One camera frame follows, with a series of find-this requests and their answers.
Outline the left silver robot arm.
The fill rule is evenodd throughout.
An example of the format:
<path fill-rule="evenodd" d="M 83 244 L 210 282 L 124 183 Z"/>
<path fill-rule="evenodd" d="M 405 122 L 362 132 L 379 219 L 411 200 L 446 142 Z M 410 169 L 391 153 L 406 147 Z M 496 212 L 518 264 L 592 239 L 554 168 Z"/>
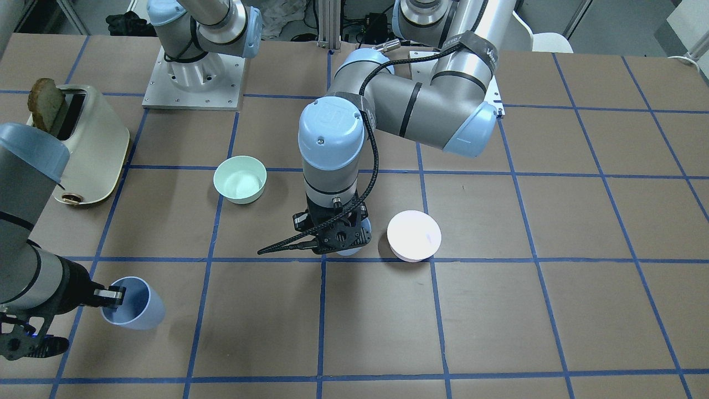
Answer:
<path fill-rule="evenodd" d="M 397 1 L 397 36 L 440 50 L 432 76 L 419 83 L 397 76 L 387 56 L 371 48 L 350 53 L 327 95 L 301 113 L 298 144 L 309 204 L 346 206 L 357 166 L 373 130 L 476 157 L 488 144 L 497 109 L 485 101 L 514 1 Z"/>

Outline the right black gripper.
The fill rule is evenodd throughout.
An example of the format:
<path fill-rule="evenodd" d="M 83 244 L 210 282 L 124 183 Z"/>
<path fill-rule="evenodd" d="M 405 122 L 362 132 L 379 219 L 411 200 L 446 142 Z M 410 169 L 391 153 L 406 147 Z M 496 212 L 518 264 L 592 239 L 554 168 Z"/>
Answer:
<path fill-rule="evenodd" d="M 78 306 L 117 309 L 124 303 L 126 287 L 109 285 L 105 287 L 91 280 L 89 271 L 83 265 L 59 258 L 61 264 L 60 287 L 50 298 L 48 313 L 64 315 Z"/>

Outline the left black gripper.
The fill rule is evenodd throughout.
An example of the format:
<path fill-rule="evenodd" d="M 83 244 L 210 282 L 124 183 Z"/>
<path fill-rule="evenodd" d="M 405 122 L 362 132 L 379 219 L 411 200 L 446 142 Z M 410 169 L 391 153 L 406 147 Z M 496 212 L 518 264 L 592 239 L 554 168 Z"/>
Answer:
<path fill-rule="evenodd" d="M 357 201 L 359 201 L 359 192 L 355 188 L 334 194 L 326 194 L 307 188 L 305 227 L 317 227 L 347 210 L 348 212 L 342 215 L 337 222 L 332 222 L 326 227 L 363 226 L 368 228 L 369 211 L 363 201 L 357 207 L 353 207 L 352 205 Z"/>

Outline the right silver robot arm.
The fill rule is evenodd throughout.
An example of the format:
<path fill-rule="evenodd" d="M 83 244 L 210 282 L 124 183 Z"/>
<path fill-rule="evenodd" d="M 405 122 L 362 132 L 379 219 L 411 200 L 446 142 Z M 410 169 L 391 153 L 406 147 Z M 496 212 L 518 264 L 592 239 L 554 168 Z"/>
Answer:
<path fill-rule="evenodd" d="M 241 1 L 149 1 L 147 15 L 168 63 L 192 65 L 220 55 L 253 58 L 264 22 Z M 92 305 L 86 270 L 73 275 L 68 260 L 32 245 L 35 227 L 69 162 L 66 145 L 32 125 L 2 124 L 2 310 L 39 310 L 48 318 Z"/>

